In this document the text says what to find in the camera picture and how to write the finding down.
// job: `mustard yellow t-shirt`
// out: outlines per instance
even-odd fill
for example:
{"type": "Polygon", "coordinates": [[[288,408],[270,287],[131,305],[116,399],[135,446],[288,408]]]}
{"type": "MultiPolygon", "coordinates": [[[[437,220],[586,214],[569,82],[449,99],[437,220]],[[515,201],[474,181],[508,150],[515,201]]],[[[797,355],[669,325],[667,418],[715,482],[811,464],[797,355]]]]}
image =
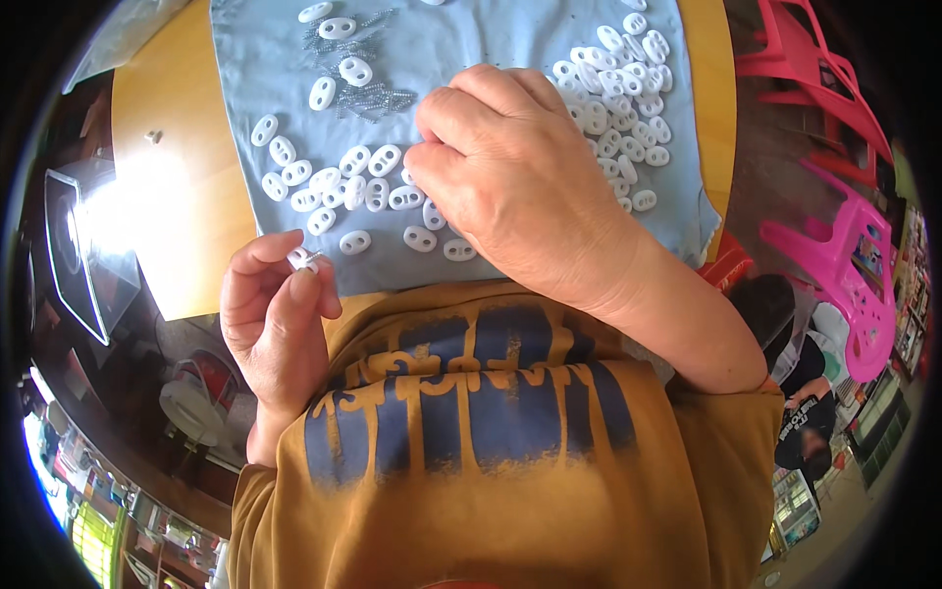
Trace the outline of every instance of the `mustard yellow t-shirt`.
{"type": "Polygon", "coordinates": [[[234,587],[745,587],[783,398],[668,396],[615,330],[510,283],[329,334],[327,393],[246,466],[234,587]]]}

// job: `hand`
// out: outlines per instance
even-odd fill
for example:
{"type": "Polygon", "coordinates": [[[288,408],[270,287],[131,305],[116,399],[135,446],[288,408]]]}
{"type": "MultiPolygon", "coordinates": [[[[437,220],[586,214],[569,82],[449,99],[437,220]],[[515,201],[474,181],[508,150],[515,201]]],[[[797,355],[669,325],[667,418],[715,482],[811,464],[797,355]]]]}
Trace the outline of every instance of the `hand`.
{"type": "Polygon", "coordinates": [[[405,165],[479,254],[576,308],[612,298],[646,232],[542,74],[476,65],[433,90],[415,124],[425,142],[405,165]]]}
{"type": "Polygon", "coordinates": [[[254,239],[233,255],[222,280],[222,336],[261,410],[293,421],[327,379],[321,317],[340,317],[333,265],[293,271],[285,257],[299,230],[254,239]]]}

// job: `right hand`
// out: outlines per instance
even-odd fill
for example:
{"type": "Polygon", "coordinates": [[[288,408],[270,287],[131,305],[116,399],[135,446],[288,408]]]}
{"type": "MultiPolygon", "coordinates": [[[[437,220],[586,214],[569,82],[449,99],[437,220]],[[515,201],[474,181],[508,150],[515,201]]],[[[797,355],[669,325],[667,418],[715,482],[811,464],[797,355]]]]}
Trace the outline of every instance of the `right hand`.
{"type": "Polygon", "coordinates": [[[624,272],[648,234],[618,205],[542,74],[468,68],[422,101],[415,124],[425,142],[405,165],[479,254],[585,311],[630,300],[624,272]]]}

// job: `pink plastic chair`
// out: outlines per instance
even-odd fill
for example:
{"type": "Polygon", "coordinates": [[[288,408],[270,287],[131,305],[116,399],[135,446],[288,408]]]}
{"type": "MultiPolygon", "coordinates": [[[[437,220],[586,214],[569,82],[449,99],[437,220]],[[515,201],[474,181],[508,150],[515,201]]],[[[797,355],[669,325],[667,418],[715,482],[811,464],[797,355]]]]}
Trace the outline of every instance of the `pink plastic chair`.
{"type": "Polygon", "coordinates": [[[764,92],[760,100],[793,105],[816,104],[842,120],[860,137],[872,145],[886,161],[893,162],[886,135],[857,86],[856,73],[844,57],[828,51],[818,18],[808,0],[758,0],[766,30],[756,36],[767,40],[765,49],[758,53],[736,57],[736,75],[761,75],[794,80],[801,90],[764,92]],[[785,7],[795,4],[804,9],[811,21],[818,46],[804,27],[785,7]],[[853,99],[823,86],[820,65],[824,62],[837,80],[846,87],[853,99]]]}
{"type": "Polygon", "coordinates": [[[815,279],[819,299],[840,310],[851,326],[845,350],[847,370],[858,383],[866,383],[880,375],[896,334],[889,264],[892,229],[851,187],[805,159],[801,163],[847,196],[834,225],[828,227],[808,218],[806,236],[776,222],[763,221],[759,235],[815,279]],[[863,261],[855,265],[853,259],[863,261]],[[858,266],[871,270],[859,270],[858,266]],[[880,292],[871,288],[863,274],[878,285],[880,292]]]}

